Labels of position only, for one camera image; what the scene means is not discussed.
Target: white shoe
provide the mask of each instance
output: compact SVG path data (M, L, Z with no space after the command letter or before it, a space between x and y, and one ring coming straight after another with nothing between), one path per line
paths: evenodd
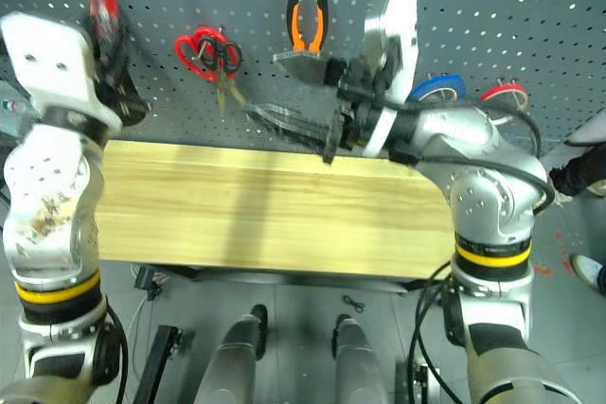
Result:
M555 195L555 199L553 200L553 203L555 203L556 205L559 205L561 207L561 205L563 203L569 203L572 202L573 197L572 196L568 196L566 194L561 193L560 191L558 191L556 189L556 187L553 185L553 181L551 180L551 177L547 176L547 181L549 182L549 185L554 189L554 191L556 192Z
M602 264L586 255L573 255L572 267L575 269L575 273L581 281L595 290L602 292L597 285L597 276L599 275L599 271L602 270L602 267L604 267Z
M594 193L600 198L606 198L606 180L599 180L587 186L587 191Z

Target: black pants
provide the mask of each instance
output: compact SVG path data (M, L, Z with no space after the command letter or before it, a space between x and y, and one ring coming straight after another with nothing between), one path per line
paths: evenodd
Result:
M555 188L568 196L577 196L590 184L606 180L606 143L570 160L562 169L551 169L549 176Z
M597 286L603 293L606 293L606 267L602 267L597 275Z

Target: black handle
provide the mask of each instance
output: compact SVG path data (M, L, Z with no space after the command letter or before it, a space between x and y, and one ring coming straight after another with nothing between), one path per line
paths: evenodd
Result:
M293 38L293 12L296 4L299 3L299 0L288 0L286 4L286 28L288 29L288 38L291 40L291 44L294 45Z
M318 27L322 27L322 38L320 40L319 48L322 49L326 36L329 33L329 0L315 0L315 2L322 11L322 24L319 23L320 18L318 18Z

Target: wooden plank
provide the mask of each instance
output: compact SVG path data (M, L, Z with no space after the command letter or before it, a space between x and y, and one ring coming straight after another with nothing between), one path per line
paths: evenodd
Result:
M111 141L108 260L425 277L452 254L434 185L382 160Z

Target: blue tape roll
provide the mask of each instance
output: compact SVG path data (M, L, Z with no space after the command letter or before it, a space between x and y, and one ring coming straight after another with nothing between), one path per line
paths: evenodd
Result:
M414 87L410 96L421 99L439 89L452 89L456 92L456 99L465 99L467 90L463 78L459 75L440 75L427 79L426 81Z

